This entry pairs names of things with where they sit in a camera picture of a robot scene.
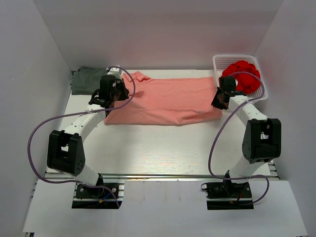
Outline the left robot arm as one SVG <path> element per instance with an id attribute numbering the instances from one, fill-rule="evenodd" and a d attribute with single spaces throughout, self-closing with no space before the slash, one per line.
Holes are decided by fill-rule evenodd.
<path id="1" fill-rule="evenodd" d="M 54 130 L 49 136 L 47 166 L 67 173 L 87 186 L 93 197 L 104 192 L 101 175 L 86 164 L 83 143 L 92 130 L 114 108 L 116 101 L 127 100 L 129 91 L 119 75 L 104 75 L 87 106 L 87 113 L 80 115 L 65 129 Z"/>

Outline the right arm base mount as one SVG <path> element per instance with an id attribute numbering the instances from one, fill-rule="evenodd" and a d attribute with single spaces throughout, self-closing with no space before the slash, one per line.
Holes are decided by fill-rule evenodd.
<path id="1" fill-rule="evenodd" d="M 248 182 L 209 182 L 201 184 L 206 192 L 207 210 L 250 210 L 254 209 L 252 193 Z"/>

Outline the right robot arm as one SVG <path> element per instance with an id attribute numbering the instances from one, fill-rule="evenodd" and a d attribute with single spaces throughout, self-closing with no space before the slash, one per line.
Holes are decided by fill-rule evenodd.
<path id="1" fill-rule="evenodd" d="M 265 91 L 262 91 L 257 97 L 249 97 L 244 92 L 238 91 L 234 75 L 219 78 L 219 87 L 211 105 L 220 110 L 229 110 L 230 115 L 220 127 L 211 145 L 208 159 L 209 169 L 216 142 L 230 119 L 237 116 L 245 126 L 241 158 L 224 177 L 212 173 L 214 178 L 225 181 L 223 192 L 229 197 L 236 196 L 241 191 L 240 184 L 255 177 L 254 172 L 259 167 L 281 154 L 280 120 L 267 117 L 253 104 L 264 95 Z"/>

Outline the pink t shirt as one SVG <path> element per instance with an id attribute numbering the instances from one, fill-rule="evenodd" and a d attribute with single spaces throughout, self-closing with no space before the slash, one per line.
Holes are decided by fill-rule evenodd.
<path id="1" fill-rule="evenodd" d="M 222 111 L 211 106 L 216 93 L 212 77 L 153 79 L 137 71 L 122 78 L 133 98 L 127 105 L 117 101 L 106 125 L 182 126 L 222 117 Z"/>

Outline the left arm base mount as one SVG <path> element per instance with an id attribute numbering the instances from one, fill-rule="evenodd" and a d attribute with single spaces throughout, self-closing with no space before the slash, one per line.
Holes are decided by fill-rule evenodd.
<path id="1" fill-rule="evenodd" d="M 119 209 L 123 201 L 124 182 L 109 182 L 104 183 L 104 186 L 110 191 L 76 185 L 72 209 Z"/>

